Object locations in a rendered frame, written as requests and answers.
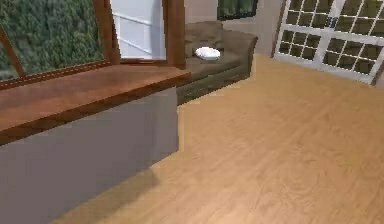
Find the brown sofa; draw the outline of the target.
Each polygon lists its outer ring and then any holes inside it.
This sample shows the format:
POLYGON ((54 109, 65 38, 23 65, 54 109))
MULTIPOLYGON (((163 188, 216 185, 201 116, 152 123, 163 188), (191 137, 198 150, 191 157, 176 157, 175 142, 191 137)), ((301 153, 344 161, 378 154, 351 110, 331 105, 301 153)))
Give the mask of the brown sofa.
POLYGON ((199 98, 250 77, 258 37, 227 30, 221 21, 185 25, 186 69, 191 77, 177 86, 178 104, 199 98), (203 60, 195 52, 211 47, 220 52, 218 60, 203 60))

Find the white cushion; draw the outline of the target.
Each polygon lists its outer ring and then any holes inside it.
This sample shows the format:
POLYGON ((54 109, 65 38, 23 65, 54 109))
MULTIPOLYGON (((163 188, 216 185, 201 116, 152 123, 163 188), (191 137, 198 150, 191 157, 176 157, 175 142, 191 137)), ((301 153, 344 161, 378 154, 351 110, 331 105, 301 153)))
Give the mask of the white cushion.
POLYGON ((195 54, 202 60, 218 60, 221 56, 219 50, 211 47, 200 47, 195 50, 195 54))

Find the dark green framed picture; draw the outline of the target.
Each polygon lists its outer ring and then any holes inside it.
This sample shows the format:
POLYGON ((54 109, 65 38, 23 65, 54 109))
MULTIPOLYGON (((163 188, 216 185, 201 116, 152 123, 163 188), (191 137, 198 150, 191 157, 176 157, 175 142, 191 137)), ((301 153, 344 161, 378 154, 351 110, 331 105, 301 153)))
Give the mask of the dark green framed picture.
POLYGON ((253 17, 257 4, 258 0, 218 0, 217 19, 226 21, 253 17))

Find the white paned glass door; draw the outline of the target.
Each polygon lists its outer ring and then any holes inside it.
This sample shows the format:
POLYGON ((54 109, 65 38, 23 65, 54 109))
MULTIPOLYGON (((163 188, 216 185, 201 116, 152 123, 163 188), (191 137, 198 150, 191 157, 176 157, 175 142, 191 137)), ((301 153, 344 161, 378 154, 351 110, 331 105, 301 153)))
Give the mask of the white paned glass door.
POLYGON ((273 57, 373 85, 384 71, 384 0, 285 0, 273 57))

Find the brown wooden window frame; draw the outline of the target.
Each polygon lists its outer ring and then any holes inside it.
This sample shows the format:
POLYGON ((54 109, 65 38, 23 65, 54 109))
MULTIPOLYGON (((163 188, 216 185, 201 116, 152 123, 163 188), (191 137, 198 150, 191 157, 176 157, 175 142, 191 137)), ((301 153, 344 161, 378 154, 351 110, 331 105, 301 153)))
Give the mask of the brown wooden window frame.
POLYGON ((184 58, 184 0, 161 0, 166 58, 123 59, 110 0, 91 0, 103 59, 28 74, 0 24, 0 43, 17 77, 0 81, 0 146, 114 106, 174 87, 187 80, 184 58))

